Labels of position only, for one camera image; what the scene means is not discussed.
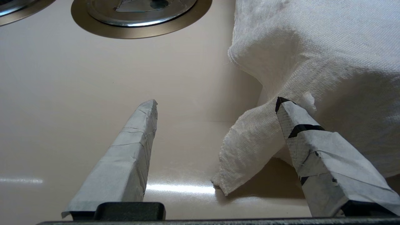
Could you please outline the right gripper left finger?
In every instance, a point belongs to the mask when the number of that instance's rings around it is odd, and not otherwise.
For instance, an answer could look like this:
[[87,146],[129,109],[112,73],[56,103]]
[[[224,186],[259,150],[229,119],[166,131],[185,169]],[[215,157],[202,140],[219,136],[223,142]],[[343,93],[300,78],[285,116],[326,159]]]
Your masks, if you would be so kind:
[[160,221],[165,206],[144,202],[157,102],[141,103],[62,212],[74,221]]

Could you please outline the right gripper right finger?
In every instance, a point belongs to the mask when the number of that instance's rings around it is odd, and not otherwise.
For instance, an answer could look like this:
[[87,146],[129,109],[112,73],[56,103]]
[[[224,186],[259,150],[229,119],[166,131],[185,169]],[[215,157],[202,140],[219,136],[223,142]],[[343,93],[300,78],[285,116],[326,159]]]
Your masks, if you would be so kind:
[[399,216],[399,195],[339,133],[283,97],[275,112],[313,217]]

